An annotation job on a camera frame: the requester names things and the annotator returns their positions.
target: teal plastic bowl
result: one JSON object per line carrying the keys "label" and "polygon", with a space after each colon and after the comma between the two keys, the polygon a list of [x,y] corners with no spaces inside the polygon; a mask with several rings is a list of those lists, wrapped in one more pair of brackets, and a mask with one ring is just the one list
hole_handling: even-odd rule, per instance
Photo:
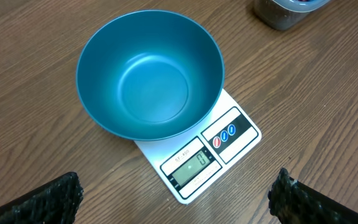
{"label": "teal plastic bowl", "polygon": [[85,45],[76,70],[80,100],[104,129],[153,141],[198,124],[224,81],[223,57],[195,21],[169,11],[118,17]]}

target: white digital scale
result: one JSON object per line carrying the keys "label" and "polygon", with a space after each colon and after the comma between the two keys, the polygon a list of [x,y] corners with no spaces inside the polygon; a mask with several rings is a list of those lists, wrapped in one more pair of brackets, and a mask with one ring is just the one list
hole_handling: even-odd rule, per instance
{"label": "white digital scale", "polygon": [[190,130],[160,141],[135,141],[172,194],[189,204],[262,138],[259,128],[225,91]]}

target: blue button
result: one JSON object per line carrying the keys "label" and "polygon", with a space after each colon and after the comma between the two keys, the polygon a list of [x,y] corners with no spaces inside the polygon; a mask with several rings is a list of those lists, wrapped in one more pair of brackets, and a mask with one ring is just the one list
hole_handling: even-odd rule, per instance
{"label": "blue button", "polygon": [[234,124],[230,124],[227,128],[227,131],[231,136],[234,135],[236,133],[236,127],[234,126]]}
{"label": "blue button", "polygon": [[229,138],[229,135],[227,134],[227,131],[222,131],[222,133],[221,133],[222,142],[227,141],[228,138]]}

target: gray container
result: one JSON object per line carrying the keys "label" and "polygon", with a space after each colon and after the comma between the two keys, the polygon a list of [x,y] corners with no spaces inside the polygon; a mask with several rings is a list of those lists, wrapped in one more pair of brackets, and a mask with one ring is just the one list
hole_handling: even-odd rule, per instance
{"label": "gray container", "polygon": [[254,0],[254,11],[260,19],[274,29],[287,30],[328,1]]}

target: wood grain surface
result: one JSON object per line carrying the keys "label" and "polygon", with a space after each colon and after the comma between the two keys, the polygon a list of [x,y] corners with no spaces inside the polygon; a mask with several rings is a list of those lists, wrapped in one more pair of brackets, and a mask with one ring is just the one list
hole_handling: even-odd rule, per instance
{"label": "wood grain surface", "polygon": [[[151,8],[209,30],[225,89],[263,135],[188,206],[76,94],[91,35]],[[76,223],[279,223],[267,191],[281,167],[358,212],[358,0],[333,0],[285,32],[258,20],[249,0],[0,0],[0,205],[75,171],[85,188]]]}

